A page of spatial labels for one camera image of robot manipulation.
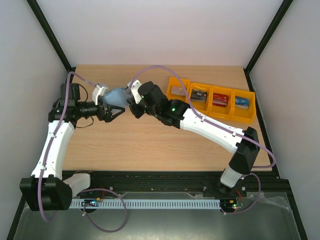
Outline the teal card holder wallet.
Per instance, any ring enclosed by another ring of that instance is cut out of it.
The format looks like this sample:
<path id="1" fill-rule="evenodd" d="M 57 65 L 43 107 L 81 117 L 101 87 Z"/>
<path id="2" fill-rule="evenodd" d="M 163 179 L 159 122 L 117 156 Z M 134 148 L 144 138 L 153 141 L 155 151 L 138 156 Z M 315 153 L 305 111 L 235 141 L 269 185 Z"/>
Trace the teal card holder wallet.
<path id="1" fill-rule="evenodd" d="M 130 95 L 126 92 L 126 89 L 123 87 L 117 87 L 109 91 L 103 98 L 103 106 L 107 105 L 118 106 L 126 108 L 129 104 L 127 100 L 130 98 Z"/>

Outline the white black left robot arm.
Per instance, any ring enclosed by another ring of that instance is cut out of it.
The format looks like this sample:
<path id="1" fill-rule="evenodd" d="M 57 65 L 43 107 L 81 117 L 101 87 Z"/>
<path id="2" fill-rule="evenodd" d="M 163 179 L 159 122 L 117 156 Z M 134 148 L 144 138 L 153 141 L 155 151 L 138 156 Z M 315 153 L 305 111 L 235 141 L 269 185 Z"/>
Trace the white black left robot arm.
<path id="1" fill-rule="evenodd" d="M 92 101 L 81 101 L 80 84 L 60 86 L 60 98 L 48 114 L 48 133 L 35 169 L 29 178 L 22 178 L 19 188 L 32 211 L 67 210 L 72 199 L 91 185 L 88 173 L 75 173 L 63 179 L 63 164 L 69 141 L 81 118 L 96 117 L 110 123 L 125 112 L 123 107 L 104 104 L 108 87 L 98 84 Z"/>

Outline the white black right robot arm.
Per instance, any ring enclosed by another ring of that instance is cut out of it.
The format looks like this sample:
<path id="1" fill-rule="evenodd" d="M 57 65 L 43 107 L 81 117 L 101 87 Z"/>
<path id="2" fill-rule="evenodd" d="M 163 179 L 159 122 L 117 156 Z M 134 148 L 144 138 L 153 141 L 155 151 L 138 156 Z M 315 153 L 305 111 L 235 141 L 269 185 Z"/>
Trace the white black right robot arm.
<path id="1" fill-rule="evenodd" d="M 231 127 L 193 110 L 182 100 L 169 100 L 151 81 L 129 83 L 126 92 L 130 95 L 127 101 L 130 111 L 137 119 L 144 114 L 153 116 L 165 126 L 198 134 L 232 153 L 217 183 L 222 195 L 233 193 L 240 178 L 251 172 L 260 151 L 258 133 L 254 128 L 243 130 Z"/>

